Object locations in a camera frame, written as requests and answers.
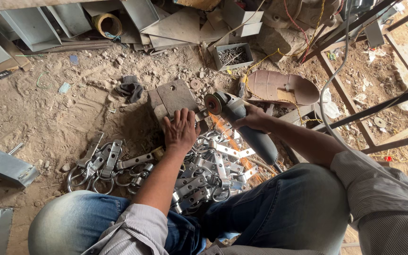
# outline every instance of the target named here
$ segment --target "striped shirt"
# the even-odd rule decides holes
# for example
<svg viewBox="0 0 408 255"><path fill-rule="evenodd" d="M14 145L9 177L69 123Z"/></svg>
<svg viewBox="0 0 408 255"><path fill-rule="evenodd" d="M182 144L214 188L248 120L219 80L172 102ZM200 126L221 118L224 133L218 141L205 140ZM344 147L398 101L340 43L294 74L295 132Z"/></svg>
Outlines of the striped shirt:
<svg viewBox="0 0 408 255"><path fill-rule="evenodd" d="M372 160L361 152L357 153ZM347 190L350 212L354 218L349 224L359 232L362 253L408 254L408 190L379 176L348 152L336 154L330 169ZM391 167L384 167L383 170L408 185L408 177L400 170ZM82 255L167 255L163 248L168 234L166 224L167 219L160 210L131 204L117 222L102 233L99 241ZM218 241L201 254L322 255L310 250L226 247Z"/></svg>

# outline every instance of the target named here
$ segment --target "tape roll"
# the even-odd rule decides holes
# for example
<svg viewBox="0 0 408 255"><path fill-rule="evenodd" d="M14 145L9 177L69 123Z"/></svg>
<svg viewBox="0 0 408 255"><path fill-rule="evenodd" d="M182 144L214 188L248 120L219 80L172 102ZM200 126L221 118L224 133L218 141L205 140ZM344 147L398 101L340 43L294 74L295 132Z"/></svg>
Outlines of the tape roll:
<svg viewBox="0 0 408 255"><path fill-rule="evenodd" d="M92 17L92 24L105 38L112 39L105 35L105 32L109 32L114 36L122 34L121 21L111 13L102 13Z"/></svg>

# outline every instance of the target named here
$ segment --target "hand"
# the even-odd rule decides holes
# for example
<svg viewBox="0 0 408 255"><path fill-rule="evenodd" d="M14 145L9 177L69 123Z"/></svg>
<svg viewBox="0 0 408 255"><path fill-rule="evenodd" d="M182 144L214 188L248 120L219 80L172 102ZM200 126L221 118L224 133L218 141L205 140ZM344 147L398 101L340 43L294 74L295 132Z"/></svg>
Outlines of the hand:
<svg viewBox="0 0 408 255"><path fill-rule="evenodd" d="M196 142L196 137L201 132L199 125L195 128L195 112L183 108L182 111L174 112L173 123L167 117L165 122L165 144L166 149L186 154Z"/></svg>
<svg viewBox="0 0 408 255"><path fill-rule="evenodd" d="M268 130L268 122L267 120L271 117L267 113L252 104L245 104L246 108L246 117L236 120L233 124L233 128L239 128L242 126L249 126L252 129L261 130L266 134L269 134L270 131Z"/></svg>

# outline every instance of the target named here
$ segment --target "grinding disc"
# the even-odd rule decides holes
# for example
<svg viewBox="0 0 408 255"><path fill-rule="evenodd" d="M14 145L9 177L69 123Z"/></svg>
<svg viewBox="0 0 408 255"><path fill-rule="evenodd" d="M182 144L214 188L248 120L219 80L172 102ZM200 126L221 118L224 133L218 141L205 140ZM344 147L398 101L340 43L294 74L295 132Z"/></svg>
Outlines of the grinding disc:
<svg viewBox="0 0 408 255"><path fill-rule="evenodd" d="M213 115L219 115L221 113L221 102L213 94L204 96L204 104L207 110Z"/></svg>
<svg viewBox="0 0 408 255"><path fill-rule="evenodd" d="M385 123L385 121L383 121L383 119L381 119L381 118L379 118L379 117L374 118L374 124L375 124L377 127L380 127L380 128L385 128L385 127L387 126L387 124Z"/></svg>
<svg viewBox="0 0 408 255"><path fill-rule="evenodd" d="M192 89L199 89L201 87L201 82L197 79L192 79L190 82L190 87Z"/></svg>

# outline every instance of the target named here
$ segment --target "white cable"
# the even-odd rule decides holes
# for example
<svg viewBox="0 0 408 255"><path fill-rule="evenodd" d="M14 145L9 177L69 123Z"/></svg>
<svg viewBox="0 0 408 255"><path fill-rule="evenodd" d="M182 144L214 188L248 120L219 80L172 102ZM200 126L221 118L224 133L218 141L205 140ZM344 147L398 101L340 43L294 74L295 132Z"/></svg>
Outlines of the white cable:
<svg viewBox="0 0 408 255"><path fill-rule="evenodd" d="M350 13L350 10L352 9L352 0L350 0L349 4L349 10L348 13ZM338 68L338 70L336 70L336 72L329 78L329 80L327 81L327 83L324 85L324 87L322 88L321 91L325 91L325 89L328 87L328 85L330 84L330 82L333 80L333 78L338 74L339 71L341 71L341 69L344 67L345 63L347 62L347 55L349 52L349 21L347 20L347 24L346 24L346 28L345 28L345 52L344 52L344 60L343 63L341 64L341 66ZM402 188L408 190L408 185L395 179L394 177L390 176L388 173L386 173L385 171L383 171L382 167L376 166L374 165L371 161L365 159L364 157L359 156L357 153L355 153L355 151L353 151L346 143L343 139L339 138L336 134L335 131L332 130L332 128L330 127L329 124L329 120L327 118L327 115L324 112L324 107L322 107L324 102L324 93L321 92L320 93L320 100L319 100L319 104L320 104L320 114L322 116L322 119L324 120L324 124L327 127L328 132L333 136L333 138L338 141L342 147L344 147L350 154L352 154L352 156L354 156L355 158L359 159L361 162L365 163L368 166L371 166L371 168L373 170L375 170L378 174L380 174L381 176L385 177L386 179L389 179L390 181L400 185Z"/></svg>

